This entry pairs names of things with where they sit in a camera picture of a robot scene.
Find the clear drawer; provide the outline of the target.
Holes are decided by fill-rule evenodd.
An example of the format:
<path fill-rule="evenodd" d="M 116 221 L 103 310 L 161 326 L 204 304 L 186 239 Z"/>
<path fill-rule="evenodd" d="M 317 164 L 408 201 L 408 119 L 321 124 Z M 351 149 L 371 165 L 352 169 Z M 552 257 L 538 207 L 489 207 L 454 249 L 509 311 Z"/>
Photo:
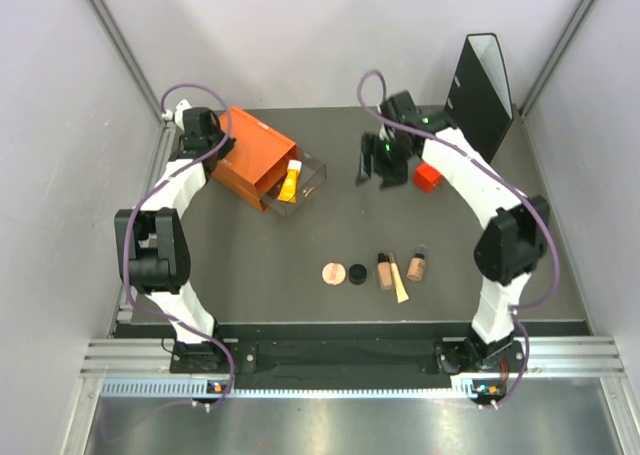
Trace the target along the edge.
<path fill-rule="evenodd" d="M 301 171 L 296 183 L 296 194 L 287 200 L 280 200 L 279 195 L 286 180 L 286 169 L 280 171 L 276 183 L 266 191 L 259 191 L 259 201 L 263 208 L 284 218 L 289 218 L 298 211 L 318 191 L 326 180 L 326 165 L 301 147 L 297 148 L 296 160 L 301 162 Z"/>

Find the orange drawer box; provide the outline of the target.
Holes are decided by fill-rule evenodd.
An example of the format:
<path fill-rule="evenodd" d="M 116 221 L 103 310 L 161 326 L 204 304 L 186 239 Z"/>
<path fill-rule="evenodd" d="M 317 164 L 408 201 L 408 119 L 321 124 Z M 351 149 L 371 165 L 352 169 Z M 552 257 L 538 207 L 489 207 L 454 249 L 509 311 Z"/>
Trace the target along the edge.
<path fill-rule="evenodd" d="M 217 163 L 212 177 L 260 212 L 263 197 L 285 177 L 297 144 L 238 106 L 231 108 L 232 150 Z"/>

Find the tall foundation bottle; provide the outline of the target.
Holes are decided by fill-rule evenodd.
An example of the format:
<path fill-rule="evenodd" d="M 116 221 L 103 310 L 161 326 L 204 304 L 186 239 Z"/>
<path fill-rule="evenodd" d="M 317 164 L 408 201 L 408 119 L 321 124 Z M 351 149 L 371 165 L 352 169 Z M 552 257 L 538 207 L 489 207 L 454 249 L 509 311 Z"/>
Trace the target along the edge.
<path fill-rule="evenodd" d="M 377 255 L 377 275 L 379 286 L 382 291 L 391 290 L 394 288 L 391 262 L 387 253 L 380 252 Z"/>

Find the small black jar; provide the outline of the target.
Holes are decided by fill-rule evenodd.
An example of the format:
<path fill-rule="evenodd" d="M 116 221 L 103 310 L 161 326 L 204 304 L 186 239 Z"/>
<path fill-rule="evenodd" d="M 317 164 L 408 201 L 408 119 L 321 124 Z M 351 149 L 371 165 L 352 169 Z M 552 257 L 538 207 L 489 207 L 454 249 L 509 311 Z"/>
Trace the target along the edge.
<path fill-rule="evenodd" d="M 359 263 L 353 264 L 347 271 L 348 280 L 353 285 L 362 285 L 368 276 L 367 268 Z"/>

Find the yellow cream tube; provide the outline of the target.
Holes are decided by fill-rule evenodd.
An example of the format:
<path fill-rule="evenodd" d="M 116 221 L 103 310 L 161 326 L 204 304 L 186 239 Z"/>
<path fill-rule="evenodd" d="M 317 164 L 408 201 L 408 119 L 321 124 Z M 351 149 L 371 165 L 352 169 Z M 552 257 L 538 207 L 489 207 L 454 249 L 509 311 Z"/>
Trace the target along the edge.
<path fill-rule="evenodd" d="M 277 200 L 295 203 L 297 200 L 298 180 L 302 170 L 302 162 L 292 159 L 288 162 L 284 182 L 282 183 Z"/>

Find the short foundation bottle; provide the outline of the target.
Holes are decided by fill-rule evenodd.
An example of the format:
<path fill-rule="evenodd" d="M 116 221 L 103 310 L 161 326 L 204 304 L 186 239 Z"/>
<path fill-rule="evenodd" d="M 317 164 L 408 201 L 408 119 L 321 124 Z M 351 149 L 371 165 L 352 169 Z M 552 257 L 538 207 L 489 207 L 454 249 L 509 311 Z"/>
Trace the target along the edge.
<path fill-rule="evenodd" d="M 426 255 L 427 249 L 425 245 L 419 245 L 413 257 L 410 260 L 408 270 L 407 270 L 407 279 L 413 282 L 420 282 L 424 277 L 424 272 L 426 268 Z"/>

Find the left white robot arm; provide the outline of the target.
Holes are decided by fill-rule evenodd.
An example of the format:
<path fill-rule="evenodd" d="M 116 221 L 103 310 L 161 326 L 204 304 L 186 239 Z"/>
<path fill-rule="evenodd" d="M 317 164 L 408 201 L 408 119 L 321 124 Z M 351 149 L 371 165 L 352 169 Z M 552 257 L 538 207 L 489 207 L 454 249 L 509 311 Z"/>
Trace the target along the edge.
<path fill-rule="evenodd" d="M 190 282 L 191 255 L 181 218 L 235 140 L 212 109 L 186 100 L 164 117 L 181 130 L 178 146 L 141 208 L 123 209 L 114 217 L 119 274 L 173 326 L 172 373 L 220 373 L 228 368 L 227 349 L 215 317 Z"/>

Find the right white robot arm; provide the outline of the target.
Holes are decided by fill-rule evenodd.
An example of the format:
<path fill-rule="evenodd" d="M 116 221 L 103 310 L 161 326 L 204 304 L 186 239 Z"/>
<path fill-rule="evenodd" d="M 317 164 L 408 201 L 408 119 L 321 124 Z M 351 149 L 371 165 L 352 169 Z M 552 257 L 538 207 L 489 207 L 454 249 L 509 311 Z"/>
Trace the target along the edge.
<path fill-rule="evenodd" d="M 473 251 L 482 284 L 468 335 L 459 346 L 434 350 L 449 375 L 490 370 L 513 343 L 515 307 L 546 252 L 549 204 L 507 187 L 446 113 L 427 116 L 408 91 L 384 99 L 377 113 L 386 121 L 361 137 L 357 184 L 378 175 L 382 188 L 403 185 L 409 160 L 418 157 L 454 188 L 482 229 Z"/>

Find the beige concealer tube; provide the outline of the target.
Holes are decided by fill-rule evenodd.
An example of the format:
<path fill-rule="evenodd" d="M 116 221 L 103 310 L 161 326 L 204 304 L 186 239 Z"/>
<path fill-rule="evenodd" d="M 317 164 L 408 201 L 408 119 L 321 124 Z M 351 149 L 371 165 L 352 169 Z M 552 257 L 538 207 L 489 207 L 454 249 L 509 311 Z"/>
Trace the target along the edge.
<path fill-rule="evenodd" d="M 389 254 L 389 260 L 390 260 L 390 269 L 391 269 L 392 279 L 393 279 L 395 293 L 396 293 L 396 300 L 398 304 L 401 304 L 409 300 L 409 295 L 404 286 L 397 262 L 393 254 Z"/>

